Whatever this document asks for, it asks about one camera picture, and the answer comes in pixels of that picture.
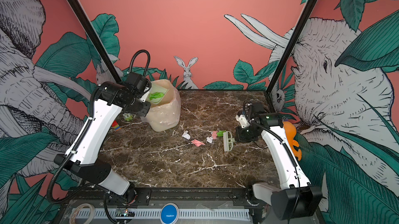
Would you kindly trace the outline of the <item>light green dustpan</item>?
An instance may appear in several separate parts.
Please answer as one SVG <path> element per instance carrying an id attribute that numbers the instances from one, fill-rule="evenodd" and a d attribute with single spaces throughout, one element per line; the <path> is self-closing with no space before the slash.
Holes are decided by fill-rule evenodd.
<path id="1" fill-rule="evenodd" d="M 166 96 L 169 89 L 158 85 L 155 81 L 153 81 L 151 83 L 152 83 L 152 87 L 149 91 L 146 101 L 148 101 L 154 105 L 157 105 Z"/>

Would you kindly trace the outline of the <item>light green hand brush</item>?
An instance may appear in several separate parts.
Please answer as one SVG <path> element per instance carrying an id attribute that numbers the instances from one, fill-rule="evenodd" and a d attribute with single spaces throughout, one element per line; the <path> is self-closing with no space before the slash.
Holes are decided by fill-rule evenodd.
<path id="1" fill-rule="evenodd" d="M 233 149 L 235 139 L 230 131 L 223 133 L 223 147 L 225 152 L 230 152 Z"/>

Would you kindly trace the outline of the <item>beige trash bin with liner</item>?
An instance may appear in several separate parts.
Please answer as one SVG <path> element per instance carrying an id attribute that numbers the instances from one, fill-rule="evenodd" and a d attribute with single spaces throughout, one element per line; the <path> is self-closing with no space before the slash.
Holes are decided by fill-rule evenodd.
<path id="1" fill-rule="evenodd" d="M 180 120 L 181 99 L 178 90 L 167 79 L 156 80 L 158 85 L 168 88 L 169 91 L 162 101 L 157 104 L 151 104 L 151 108 L 141 121 L 150 124 L 156 132 L 161 132 L 175 127 Z"/>

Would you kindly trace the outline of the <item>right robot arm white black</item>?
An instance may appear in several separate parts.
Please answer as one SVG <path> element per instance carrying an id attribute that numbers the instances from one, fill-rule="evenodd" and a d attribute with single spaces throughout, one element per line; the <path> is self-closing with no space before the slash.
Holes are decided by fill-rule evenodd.
<path id="1" fill-rule="evenodd" d="M 321 187 L 311 184 L 289 144 L 284 122 L 277 113 L 268 113 L 258 101 L 245 101 L 236 115 L 236 140 L 250 143 L 262 138 L 277 169 L 280 186 L 265 182 L 251 187 L 252 197 L 270 205 L 279 220 L 311 217 L 323 197 Z"/>

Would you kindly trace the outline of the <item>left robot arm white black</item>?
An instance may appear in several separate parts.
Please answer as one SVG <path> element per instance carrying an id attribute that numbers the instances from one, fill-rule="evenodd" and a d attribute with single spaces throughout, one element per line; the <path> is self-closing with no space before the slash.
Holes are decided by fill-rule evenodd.
<path id="1" fill-rule="evenodd" d="M 116 117 L 123 111 L 146 116 L 151 104 L 147 101 L 152 84 L 145 76 L 131 72 L 120 83 L 104 82 L 94 89 L 89 102 L 89 117 L 76 140 L 65 154 L 56 155 L 59 166 L 49 183 L 46 197 L 53 204 L 73 198 L 86 187 L 97 186 L 110 191 L 120 203 L 130 205 L 135 201 L 135 187 L 116 173 L 110 164 L 98 160 L 105 137 Z M 88 183 L 82 185 L 65 198 L 53 197 L 54 184 L 63 170 L 79 176 Z"/>

